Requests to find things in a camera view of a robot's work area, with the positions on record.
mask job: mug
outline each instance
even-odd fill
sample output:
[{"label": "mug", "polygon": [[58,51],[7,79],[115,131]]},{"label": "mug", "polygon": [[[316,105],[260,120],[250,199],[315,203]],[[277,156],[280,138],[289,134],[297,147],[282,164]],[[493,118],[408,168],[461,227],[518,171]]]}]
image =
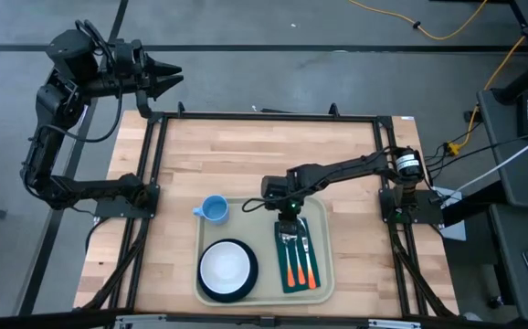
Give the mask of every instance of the mug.
[{"label": "mug", "polygon": [[193,208],[193,214],[215,225],[222,225],[229,219],[229,205],[222,196],[208,196],[201,207]]}]

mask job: tray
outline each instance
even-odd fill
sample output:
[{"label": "tray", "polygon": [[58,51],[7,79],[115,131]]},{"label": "tray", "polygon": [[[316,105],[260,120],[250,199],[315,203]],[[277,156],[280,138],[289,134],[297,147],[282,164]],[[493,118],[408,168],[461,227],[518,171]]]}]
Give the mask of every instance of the tray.
[{"label": "tray", "polygon": [[213,242],[221,239],[238,239],[252,248],[258,259],[259,275],[256,285],[246,298],[238,302],[216,302],[205,295],[199,286],[197,271],[195,271],[193,290],[197,299],[208,306],[311,304],[326,301],[333,293],[335,278],[333,276],[327,210],[324,204],[314,197],[306,197],[301,211],[301,216],[307,218],[309,225],[319,266],[321,286],[314,290],[284,293],[274,241],[274,223],[277,221],[277,213],[268,211],[264,207],[250,213],[244,213],[241,207],[247,199],[247,197],[227,199],[229,221],[224,225],[215,226],[203,219],[198,219],[195,268],[197,268],[197,263],[205,249]]}]

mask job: wooden table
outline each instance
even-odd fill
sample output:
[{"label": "wooden table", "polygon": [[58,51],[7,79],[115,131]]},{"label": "wooden table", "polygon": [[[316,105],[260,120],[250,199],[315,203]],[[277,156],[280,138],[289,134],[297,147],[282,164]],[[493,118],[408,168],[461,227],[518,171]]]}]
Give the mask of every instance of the wooden table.
[{"label": "wooden table", "polygon": [[[410,117],[393,117],[398,145],[420,150]],[[146,120],[127,111],[121,121],[108,178],[135,172]],[[158,125],[153,142],[156,143]],[[383,132],[385,145],[387,139]],[[368,176],[328,186],[315,196],[327,207],[335,290],[313,305],[208,307],[193,293],[196,218],[192,208],[210,194],[259,196],[263,175],[285,175],[307,163],[327,165],[375,151],[372,125],[355,122],[169,120],[158,183],[161,195],[151,221],[135,309],[152,313],[276,314],[300,316],[400,316],[392,250],[381,220],[380,178]],[[150,158],[145,177],[150,176]],[[124,219],[111,219],[93,234],[75,298],[88,302],[116,266]],[[453,312],[457,302],[440,236],[415,225],[420,269]],[[130,274],[124,277],[120,305]],[[417,311],[407,274],[410,306]]]}]

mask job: yellow cable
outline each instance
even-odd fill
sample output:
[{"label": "yellow cable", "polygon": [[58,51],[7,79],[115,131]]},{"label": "yellow cable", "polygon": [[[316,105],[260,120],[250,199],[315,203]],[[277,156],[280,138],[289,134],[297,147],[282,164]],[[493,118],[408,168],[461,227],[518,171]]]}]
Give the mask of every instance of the yellow cable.
[{"label": "yellow cable", "polygon": [[[508,54],[505,56],[500,66],[493,72],[490,79],[487,80],[487,83],[485,84],[485,87],[483,88],[484,90],[488,90],[490,88],[490,85],[495,80],[495,77],[497,77],[498,73],[500,73],[500,71],[503,69],[503,66],[505,66],[505,63],[508,62],[508,59],[510,59],[515,49],[517,49],[523,43],[523,40],[524,40],[524,37],[520,37],[520,39],[518,39],[518,42],[516,42],[515,45],[513,45],[512,49],[510,49],[510,52],[508,52]],[[457,150],[456,153],[452,155],[457,155],[458,151],[463,146],[465,146],[467,142],[469,141],[469,138],[471,135],[470,131],[471,131],[471,128],[473,127],[473,122],[475,121],[475,113],[477,113],[478,110],[479,110],[479,106],[475,105],[475,108],[473,109],[473,114],[471,115],[471,120],[469,122],[469,127],[467,128],[467,131],[469,133],[467,133],[467,135],[465,136],[465,141],[463,141],[463,143],[460,143],[460,144],[449,143],[449,146],[453,150]]]},{"label": "yellow cable", "polygon": [[[402,18],[402,19],[406,20],[408,23],[410,23],[412,25],[414,25],[416,23],[416,21],[414,21],[414,20],[412,20],[412,19],[410,19],[410,18],[408,18],[408,17],[406,17],[404,15],[400,15],[400,14],[389,12],[389,11],[382,10],[382,9],[372,8],[371,6],[360,4],[360,3],[358,3],[358,2],[356,2],[354,0],[347,0],[347,1],[349,1],[350,3],[352,3],[354,5],[359,5],[363,9],[367,9],[367,10],[370,10],[370,11],[373,11],[373,12],[376,12],[376,13],[380,13],[380,14],[384,14],[384,15],[390,15],[390,16]],[[434,40],[438,40],[438,41],[443,41],[443,40],[447,40],[449,38],[455,37],[461,30],[463,30],[463,28],[465,28],[469,23],[471,23],[473,18],[475,18],[475,16],[478,15],[478,13],[481,11],[481,9],[483,9],[483,7],[485,6],[485,4],[487,4],[488,1],[489,0],[483,0],[481,5],[475,11],[475,13],[473,13],[473,15],[471,15],[471,17],[469,17],[469,19],[466,20],[465,23],[463,23],[463,25],[461,27],[459,27],[455,32],[449,34],[448,36],[435,37],[435,36],[431,35],[430,33],[428,33],[427,30],[425,30],[421,26],[418,26],[418,29],[420,30],[420,32],[424,33],[425,36],[430,37],[431,39],[434,39]]]}]

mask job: gray floor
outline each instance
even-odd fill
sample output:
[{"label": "gray floor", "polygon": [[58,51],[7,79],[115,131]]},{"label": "gray floor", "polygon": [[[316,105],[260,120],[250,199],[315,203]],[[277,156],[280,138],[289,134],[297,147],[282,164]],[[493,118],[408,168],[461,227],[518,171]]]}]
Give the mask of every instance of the gray floor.
[{"label": "gray floor", "polygon": [[[118,4],[118,0],[0,0],[0,43],[46,43],[71,28],[77,18],[92,20],[108,36]],[[371,4],[419,19],[436,35],[459,26],[477,6],[427,0]],[[528,18],[528,1],[521,1],[521,6]],[[346,0],[131,0],[120,37],[140,38],[147,44],[434,44],[408,24],[365,12]],[[464,34],[448,44],[510,45],[518,37],[508,6],[489,5]],[[183,67],[185,74],[184,82],[152,105],[156,111],[174,111],[176,102],[183,101],[189,111],[252,111],[255,106],[321,113],[336,102],[343,113],[414,116],[423,149],[431,154],[440,143],[465,131],[462,112],[472,108],[476,91],[503,54],[163,52],[152,56]],[[514,57],[495,85],[504,85],[527,67],[528,57]],[[24,191],[18,171],[26,157],[26,138],[35,128],[35,93],[50,68],[42,53],[0,53],[0,207],[8,210],[6,219],[0,220],[0,316],[16,311],[48,213],[44,204]],[[99,101],[90,136],[105,133],[115,106],[115,100]],[[134,107],[131,95],[125,108]],[[114,140],[115,136],[86,146],[78,179],[105,176]],[[488,143],[480,128],[466,150]],[[64,149],[58,162],[66,157]],[[492,165],[491,154],[475,155],[446,169],[438,184],[458,187]],[[87,203],[80,206],[92,208]],[[70,309],[90,226],[88,216],[67,211],[36,312]],[[461,255],[469,252],[466,246],[448,247],[457,255],[449,257],[449,263],[461,311],[492,321],[513,317],[514,309],[492,312],[484,305],[497,289],[490,269],[463,261]],[[468,277],[480,278],[478,289],[468,286]]]}]

